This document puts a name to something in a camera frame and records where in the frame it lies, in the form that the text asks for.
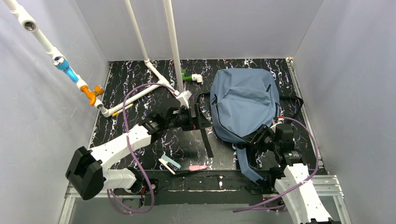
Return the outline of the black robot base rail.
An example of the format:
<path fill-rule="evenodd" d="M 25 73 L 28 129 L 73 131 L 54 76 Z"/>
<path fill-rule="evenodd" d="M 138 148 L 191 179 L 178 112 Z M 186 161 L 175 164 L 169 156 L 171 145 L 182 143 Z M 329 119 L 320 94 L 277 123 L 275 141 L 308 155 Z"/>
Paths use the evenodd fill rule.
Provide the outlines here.
<path fill-rule="evenodd" d="M 177 172 L 148 170 L 155 188 L 155 205 L 248 204 L 276 196 L 269 184 L 257 185 L 239 170 Z"/>

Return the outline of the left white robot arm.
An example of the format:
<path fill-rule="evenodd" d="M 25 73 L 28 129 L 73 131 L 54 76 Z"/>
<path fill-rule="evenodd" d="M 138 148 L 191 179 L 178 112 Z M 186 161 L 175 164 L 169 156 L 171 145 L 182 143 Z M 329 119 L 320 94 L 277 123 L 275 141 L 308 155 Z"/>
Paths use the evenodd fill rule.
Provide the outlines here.
<path fill-rule="evenodd" d="M 206 128 L 210 121 L 199 105 L 194 105 L 195 115 L 184 106 L 170 107 L 166 112 L 154 112 L 121 136 L 97 147 L 82 146 L 75 150 L 65 177 L 83 200 L 90 200 L 104 189 L 132 190 L 138 180 L 131 169 L 111 169 L 117 161 L 131 152 L 146 147 L 162 138 L 169 129 L 201 132 L 208 157 L 213 153 L 208 142 Z"/>

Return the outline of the blue student backpack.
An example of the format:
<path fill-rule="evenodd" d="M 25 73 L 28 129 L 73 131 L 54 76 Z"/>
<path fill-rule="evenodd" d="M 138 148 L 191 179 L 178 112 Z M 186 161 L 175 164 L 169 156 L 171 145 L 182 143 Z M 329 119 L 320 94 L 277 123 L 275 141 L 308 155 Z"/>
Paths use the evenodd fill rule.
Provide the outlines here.
<path fill-rule="evenodd" d="M 230 68 L 218 70 L 210 92 L 212 126 L 223 141 L 242 144 L 261 125 L 280 124 L 280 101 L 295 102 L 296 118 L 304 101 L 297 96 L 281 96 L 273 75 L 264 69 Z"/>

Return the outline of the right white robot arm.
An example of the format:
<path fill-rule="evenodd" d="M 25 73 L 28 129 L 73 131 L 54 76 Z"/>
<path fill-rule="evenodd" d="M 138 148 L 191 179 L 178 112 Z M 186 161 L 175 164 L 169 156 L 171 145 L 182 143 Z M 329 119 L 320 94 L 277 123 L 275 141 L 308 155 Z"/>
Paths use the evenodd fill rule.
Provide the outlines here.
<path fill-rule="evenodd" d="M 295 149 L 293 137 L 294 130 L 290 124 L 280 123 L 271 128 L 262 125 L 255 132 L 244 136 L 244 143 L 235 144 L 243 175 L 278 193 L 247 210 L 287 211 L 295 224 L 334 224 L 336 221 L 322 204 L 311 180 L 318 168 L 309 172 L 302 154 Z M 248 164 L 247 147 L 273 152 L 279 167 L 271 168 L 266 178 L 260 176 Z"/>

